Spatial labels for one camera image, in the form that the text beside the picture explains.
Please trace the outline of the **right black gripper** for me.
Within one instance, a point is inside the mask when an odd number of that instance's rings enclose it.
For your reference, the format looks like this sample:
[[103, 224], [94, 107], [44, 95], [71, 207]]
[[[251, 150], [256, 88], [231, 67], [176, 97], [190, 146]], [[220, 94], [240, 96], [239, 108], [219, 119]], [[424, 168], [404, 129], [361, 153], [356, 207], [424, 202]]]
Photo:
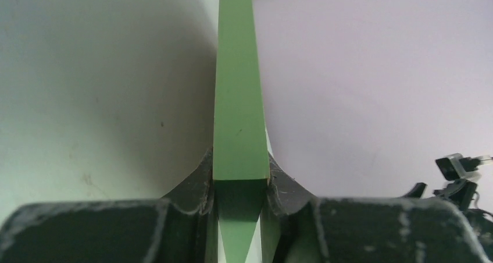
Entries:
[[477, 184], [466, 179], [457, 179], [443, 189], [434, 190], [435, 197], [455, 205], [469, 221], [473, 232], [487, 254], [492, 253], [492, 213], [477, 205], [480, 195]]

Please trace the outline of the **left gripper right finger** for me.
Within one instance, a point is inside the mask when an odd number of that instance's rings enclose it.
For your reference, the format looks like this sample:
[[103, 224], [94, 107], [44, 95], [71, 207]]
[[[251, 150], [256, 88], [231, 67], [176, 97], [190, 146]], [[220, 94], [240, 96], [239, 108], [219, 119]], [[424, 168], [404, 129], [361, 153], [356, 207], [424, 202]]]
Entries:
[[423, 198], [317, 197], [269, 159], [260, 215], [263, 262], [490, 262], [459, 208]]

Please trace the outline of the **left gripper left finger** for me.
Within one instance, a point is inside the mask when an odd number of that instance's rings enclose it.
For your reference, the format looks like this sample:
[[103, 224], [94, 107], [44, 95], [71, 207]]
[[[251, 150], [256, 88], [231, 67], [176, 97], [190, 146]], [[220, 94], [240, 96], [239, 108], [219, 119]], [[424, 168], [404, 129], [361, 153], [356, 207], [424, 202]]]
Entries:
[[159, 199], [23, 205], [1, 227], [2, 262], [217, 262], [213, 151]]

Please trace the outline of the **wooden picture frame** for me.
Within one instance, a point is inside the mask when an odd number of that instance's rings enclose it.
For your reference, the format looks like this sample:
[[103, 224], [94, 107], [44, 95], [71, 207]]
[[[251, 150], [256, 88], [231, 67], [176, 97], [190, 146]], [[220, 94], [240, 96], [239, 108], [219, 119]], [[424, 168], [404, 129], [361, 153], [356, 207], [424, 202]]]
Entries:
[[252, 0], [219, 0], [213, 181], [225, 259], [245, 262], [270, 180]]

